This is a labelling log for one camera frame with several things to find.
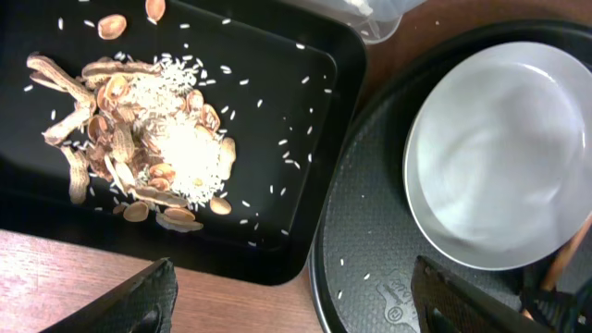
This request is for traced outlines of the food scraps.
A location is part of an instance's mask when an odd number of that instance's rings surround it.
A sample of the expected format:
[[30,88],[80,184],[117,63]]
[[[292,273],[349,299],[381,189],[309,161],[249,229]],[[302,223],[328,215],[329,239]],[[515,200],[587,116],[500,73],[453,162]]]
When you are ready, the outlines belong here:
[[186,233],[203,228],[201,208],[231,213],[224,188],[236,143],[200,90],[213,84],[201,59],[163,53],[146,63],[119,52],[76,78],[46,55],[33,53],[26,65],[32,81],[74,100],[73,112],[43,132],[68,161],[73,204],[84,204],[99,178],[130,197],[113,209],[129,222],[154,214],[161,227]]

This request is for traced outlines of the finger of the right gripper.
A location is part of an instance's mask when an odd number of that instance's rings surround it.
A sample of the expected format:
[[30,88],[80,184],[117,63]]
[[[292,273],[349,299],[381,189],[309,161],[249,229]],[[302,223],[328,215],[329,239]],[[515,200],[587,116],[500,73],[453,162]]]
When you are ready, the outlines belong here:
[[591,333],[591,279],[575,293],[536,287],[524,277],[520,294],[522,315],[552,332]]

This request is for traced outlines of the grey round plate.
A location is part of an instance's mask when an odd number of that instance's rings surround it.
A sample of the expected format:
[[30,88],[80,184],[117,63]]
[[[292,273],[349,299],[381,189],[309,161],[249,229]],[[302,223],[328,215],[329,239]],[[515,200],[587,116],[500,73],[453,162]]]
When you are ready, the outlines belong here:
[[556,46],[500,43],[448,71],[406,140],[403,182],[429,243],[471,268],[555,252],[591,213],[591,72]]

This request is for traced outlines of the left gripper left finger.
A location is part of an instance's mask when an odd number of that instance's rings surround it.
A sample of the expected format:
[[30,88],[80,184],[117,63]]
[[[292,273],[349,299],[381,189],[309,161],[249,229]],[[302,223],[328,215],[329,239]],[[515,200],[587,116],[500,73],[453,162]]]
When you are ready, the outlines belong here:
[[174,265],[162,258],[46,331],[169,333],[178,292]]

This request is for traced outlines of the wooden chopstick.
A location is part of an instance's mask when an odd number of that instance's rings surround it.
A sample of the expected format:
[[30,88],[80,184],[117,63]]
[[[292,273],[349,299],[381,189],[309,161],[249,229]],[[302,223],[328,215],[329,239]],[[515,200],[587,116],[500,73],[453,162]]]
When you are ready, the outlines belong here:
[[556,289],[557,282],[559,281],[563,271],[568,264],[571,263],[574,255],[576,254],[579,246],[584,240],[587,232],[591,227],[591,216],[586,218],[584,225],[574,234],[574,236],[566,242],[555,259],[551,263],[549,269],[545,273],[542,281],[539,284],[539,288],[543,291],[554,291]]

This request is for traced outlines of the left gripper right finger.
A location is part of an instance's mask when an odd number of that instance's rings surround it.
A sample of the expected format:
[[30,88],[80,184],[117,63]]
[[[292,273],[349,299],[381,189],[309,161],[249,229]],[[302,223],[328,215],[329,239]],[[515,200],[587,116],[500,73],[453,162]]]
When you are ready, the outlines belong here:
[[411,289],[422,332],[549,331],[424,256],[415,260]]

